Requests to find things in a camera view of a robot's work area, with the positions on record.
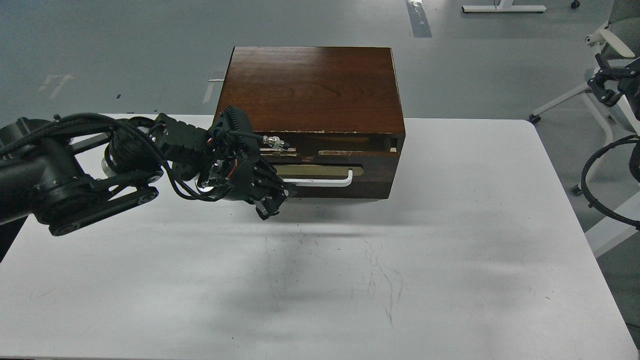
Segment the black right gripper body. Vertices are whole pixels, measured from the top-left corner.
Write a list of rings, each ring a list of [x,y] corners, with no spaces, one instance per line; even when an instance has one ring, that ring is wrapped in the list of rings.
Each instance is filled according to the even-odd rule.
[[[587,86],[595,98],[607,107],[613,107],[621,98],[626,98],[635,120],[640,120],[640,59],[626,66],[610,66],[601,54],[595,54],[598,64],[595,74]]]

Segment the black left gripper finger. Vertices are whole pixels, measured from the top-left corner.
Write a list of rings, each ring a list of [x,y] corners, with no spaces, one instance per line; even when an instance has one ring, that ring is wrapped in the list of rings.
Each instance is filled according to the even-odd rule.
[[[295,184],[286,182],[277,174],[269,174],[265,179],[265,185],[274,196],[291,198],[298,193],[298,187]]]
[[[269,219],[274,215],[278,215],[281,205],[287,200],[289,193],[275,193],[275,194],[253,194],[253,204],[256,213],[263,221]]]

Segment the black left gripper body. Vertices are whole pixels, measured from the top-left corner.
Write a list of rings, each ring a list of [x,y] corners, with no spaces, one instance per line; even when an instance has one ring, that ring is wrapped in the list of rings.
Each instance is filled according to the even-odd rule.
[[[281,178],[261,149],[281,149],[278,136],[257,134],[242,109],[229,105],[208,129],[158,114],[152,137],[183,182],[195,180],[198,194],[244,202],[281,200]]]

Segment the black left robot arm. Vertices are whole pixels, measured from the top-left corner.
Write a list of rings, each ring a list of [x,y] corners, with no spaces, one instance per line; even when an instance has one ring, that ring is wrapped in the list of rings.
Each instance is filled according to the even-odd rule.
[[[69,234],[153,201],[163,174],[183,199],[242,201],[269,219],[297,187],[262,157],[262,145],[288,148],[256,134],[233,106],[208,129],[164,113],[19,118],[1,130],[1,234],[17,233],[30,215],[54,236]]]

